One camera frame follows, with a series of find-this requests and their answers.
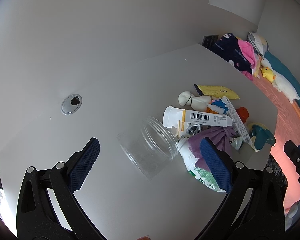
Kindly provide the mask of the colourful puzzle cube toy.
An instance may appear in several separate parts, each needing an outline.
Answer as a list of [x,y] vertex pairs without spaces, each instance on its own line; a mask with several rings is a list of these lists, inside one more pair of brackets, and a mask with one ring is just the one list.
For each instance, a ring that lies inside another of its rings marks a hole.
[[215,113],[220,115],[226,115],[229,108],[226,106],[221,99],[214,99],[210,103],[207,104],[207,112]]

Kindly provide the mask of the yellow snack packet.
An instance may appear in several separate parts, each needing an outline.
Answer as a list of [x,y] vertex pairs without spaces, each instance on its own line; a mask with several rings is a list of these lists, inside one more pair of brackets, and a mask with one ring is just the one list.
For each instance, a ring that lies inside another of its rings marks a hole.
[[239,100],[239,95],[233,90],[224,86],[204,86],[204,85],[194,85],[194,88],[200,96],[212,96],[214,98],[227,97],[230,100]]

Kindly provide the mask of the white foam sponge piece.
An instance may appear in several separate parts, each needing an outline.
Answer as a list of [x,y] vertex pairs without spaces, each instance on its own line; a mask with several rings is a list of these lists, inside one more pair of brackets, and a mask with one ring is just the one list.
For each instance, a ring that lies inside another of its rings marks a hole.
[[211,101],[211,96],[195,96],[190,91],[184,91],[178,96],[179,105],[191,106],[193,110],[199,112],[205,112]]

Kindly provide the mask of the purple cloth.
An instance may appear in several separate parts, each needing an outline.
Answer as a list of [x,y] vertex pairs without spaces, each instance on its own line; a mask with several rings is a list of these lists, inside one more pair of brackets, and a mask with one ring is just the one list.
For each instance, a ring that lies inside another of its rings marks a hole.
[[205,159],[200,153],[200,142],[204,138],[209,138],[212,143],[217,147],[218,150],[224,151],[227,154],[231,153],[230,141],[236,138],[237,134],[231,126],[228,127],[217,127],[213,126],[202,132],[193,135],[188,139],[189,150],[192,152],[194,157],[197,159],[195,167],[202,168],[210,171]]

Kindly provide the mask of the black wall socket panel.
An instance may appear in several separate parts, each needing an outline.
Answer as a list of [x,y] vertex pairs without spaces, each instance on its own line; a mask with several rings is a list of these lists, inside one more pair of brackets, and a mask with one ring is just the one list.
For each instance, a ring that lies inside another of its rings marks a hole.
[[211,46],[218,40],[218,35],[207,35],[203,37],[202,46],[210,49]]

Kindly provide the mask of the pink bed sheet mattress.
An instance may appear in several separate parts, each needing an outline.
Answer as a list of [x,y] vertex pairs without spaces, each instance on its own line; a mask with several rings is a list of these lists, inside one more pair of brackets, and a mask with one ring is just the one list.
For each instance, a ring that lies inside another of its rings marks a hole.
[[285,95],[279,92],[272,84],[263,77],[255,77],[253,83],[268,97],[277,108],[277,121],[275,128],[276,144],[271,148],[270,153],[275,158],[287,178],[288,187],[286,190],[283,206],[285,213],[300,199],[299,175],[296,167],[289,157],[284,153],[284,144],[291,140],[297,146],[300,145],[300,117]]

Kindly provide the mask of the white medicine carton box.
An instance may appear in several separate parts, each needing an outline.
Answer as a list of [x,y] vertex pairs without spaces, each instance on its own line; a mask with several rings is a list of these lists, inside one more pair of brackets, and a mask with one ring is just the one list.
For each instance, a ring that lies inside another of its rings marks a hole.
[[178,127],[179,124],[192,123],[206,126],[228,127],[233,120],[227,115],[198,112],[168,106],[163,114],[163,125],[166,128]]

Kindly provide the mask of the pink fleece garment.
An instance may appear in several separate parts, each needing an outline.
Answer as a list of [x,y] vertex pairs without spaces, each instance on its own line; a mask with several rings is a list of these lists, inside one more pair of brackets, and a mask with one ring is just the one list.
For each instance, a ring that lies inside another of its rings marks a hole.
[[252,44],[250,44],[248,41],[238,40],[238,46],[243,56],[251,64],[251,68],[252,69],[255,68],[257,65],[257,61],[256,61],[255,52]]

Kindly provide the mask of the white milk bottle green label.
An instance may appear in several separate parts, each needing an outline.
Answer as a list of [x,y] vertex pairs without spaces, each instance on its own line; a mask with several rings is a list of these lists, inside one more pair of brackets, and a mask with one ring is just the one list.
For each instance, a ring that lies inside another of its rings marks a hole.
[[196,162],[199,159],[196,158],[189,150],[189,144],[187,143],[187,140],[188,139],[185,137],[179,139],[177,142],[177,147],[189,174],[191,174],[196,180],[211,190],[216,192],[225,192],[225,190],[218,186],[210,171],[208,171],[206,168],[196,167]]

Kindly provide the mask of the silver snack bag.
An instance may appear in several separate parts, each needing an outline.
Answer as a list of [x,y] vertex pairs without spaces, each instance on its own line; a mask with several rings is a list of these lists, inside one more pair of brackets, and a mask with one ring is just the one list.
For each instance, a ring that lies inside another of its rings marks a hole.
[[236,137],[236,138],[230,138],[230,145],[236,150],[239,151],[239,149],[241,148],[242,144],[243,144],[243,137]]

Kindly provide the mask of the orange plastic cap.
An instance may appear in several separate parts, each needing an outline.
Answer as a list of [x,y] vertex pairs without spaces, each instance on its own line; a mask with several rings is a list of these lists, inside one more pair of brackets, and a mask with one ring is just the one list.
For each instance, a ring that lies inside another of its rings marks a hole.
[[249,112],[245,107],[239,107],[236,109],[238,116],[240,117],[241,121],[245,124],[247,119],[249,118]]

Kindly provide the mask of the teal yellow plastic toy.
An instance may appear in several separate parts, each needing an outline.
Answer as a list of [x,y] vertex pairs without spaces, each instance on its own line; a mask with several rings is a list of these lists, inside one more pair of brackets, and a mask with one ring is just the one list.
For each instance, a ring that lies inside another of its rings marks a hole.
[[276,139],[264,124],[252,122],[247,125],[247,128],[255,152],[262,150],[265,144],[275,146]]

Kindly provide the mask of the clear plastic jar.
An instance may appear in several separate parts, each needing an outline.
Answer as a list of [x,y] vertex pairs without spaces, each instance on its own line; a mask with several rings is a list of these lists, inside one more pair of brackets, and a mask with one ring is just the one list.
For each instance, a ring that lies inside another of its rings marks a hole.
[[126,156],[147,178],[158,175],[179,153],[171,132],[154,117],[117,135]]

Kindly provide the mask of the long white barcode box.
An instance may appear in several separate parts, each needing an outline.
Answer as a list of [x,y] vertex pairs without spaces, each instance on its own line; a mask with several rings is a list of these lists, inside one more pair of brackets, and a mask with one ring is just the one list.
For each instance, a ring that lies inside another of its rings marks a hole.
[[248,133],[246,127],[244,126],[242,120],[240,119],[238,113],[236,112],[234,106],[230,102],[230,100],[226,96],[224,96],[224,97],[221,98],[221,101],[223,103],[225,103],[225,106],[228,108],[226,110],[226,113],[233,120],[233,125],[232,126],[233,126],[237,136],[243,137],[243,141],[245,143],[249,144],[250,146],[252,146],[253,142],[250,139],[249,133]]

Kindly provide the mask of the white goose plush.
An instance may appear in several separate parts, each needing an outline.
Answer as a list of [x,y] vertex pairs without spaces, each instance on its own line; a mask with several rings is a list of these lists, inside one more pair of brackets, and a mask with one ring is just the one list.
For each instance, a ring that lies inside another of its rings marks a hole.
[[[261,60],[261,69],[262,67],[271,67],[269,61],[263,57]],[[273,70],[273,73],[276,75],[276,79],[271,83],[274,88],[276,88],[279,92],[283,93],[284,96],[288,99],[288,101],[292,104],[292,107],[296,111],[299,119],[300,119],[300,107],[297,104],[296,100],[299,100],[300,97],[298,96],[295,88],[291,85],[291,83],[280,73]]]

